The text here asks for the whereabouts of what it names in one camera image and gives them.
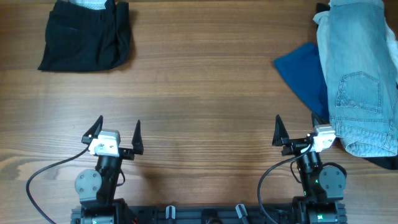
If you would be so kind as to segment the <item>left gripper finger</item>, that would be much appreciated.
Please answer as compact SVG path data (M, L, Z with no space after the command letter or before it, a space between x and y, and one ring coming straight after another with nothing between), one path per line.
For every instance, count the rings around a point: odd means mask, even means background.
M96 139L101 132L103 127L103 116L100 115L94 125L87 130L87 132L83 135L83 140L84 141L92 141L93 139Z
M131 144L132 144L132 149L134 151L134 154L143 155L144 145L143 145L142 136L141 136L141 121L140 120L138 120L136 123L136 127L134 130Z

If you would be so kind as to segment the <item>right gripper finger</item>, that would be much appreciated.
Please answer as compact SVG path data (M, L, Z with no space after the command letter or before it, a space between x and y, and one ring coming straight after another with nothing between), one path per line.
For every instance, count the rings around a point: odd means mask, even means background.
M312 126L313 127L326 124L326 121L322 117L317 115L315 112L312 112L311 116L312 116Z
M289 143L289 135L283 124L282 118L278 114L275 117L275 130L272 139L273 146L283 146Z

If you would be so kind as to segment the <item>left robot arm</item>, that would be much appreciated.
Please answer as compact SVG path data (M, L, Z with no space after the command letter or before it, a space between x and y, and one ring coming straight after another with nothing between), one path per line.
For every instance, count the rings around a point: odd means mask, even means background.
M137 223L136 215L125 200L115 199L114 195L116 188L122 185L118 182L119 176L124 176L122 162L132 161L136 154L142 155L144 152L141 122L136 123L131 149L120 146L119 131L103 128L102 116L82 136L81 142L88 146L87 151L98 160L94 169L84 170L75 179L81 208L72 210L70 223Z

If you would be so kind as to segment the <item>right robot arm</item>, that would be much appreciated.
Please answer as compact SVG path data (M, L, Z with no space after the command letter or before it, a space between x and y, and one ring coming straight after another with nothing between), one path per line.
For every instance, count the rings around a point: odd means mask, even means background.
M294 197L281 223L331 223L348 222L343 200L346 187L346 170L333 162L322 162L320 153L331 147L336 136L330 124L312 114L313 131L304 138L291 139L282 118L275 117L273 146L282 146L283 156L293 156L302 184L303 197Z

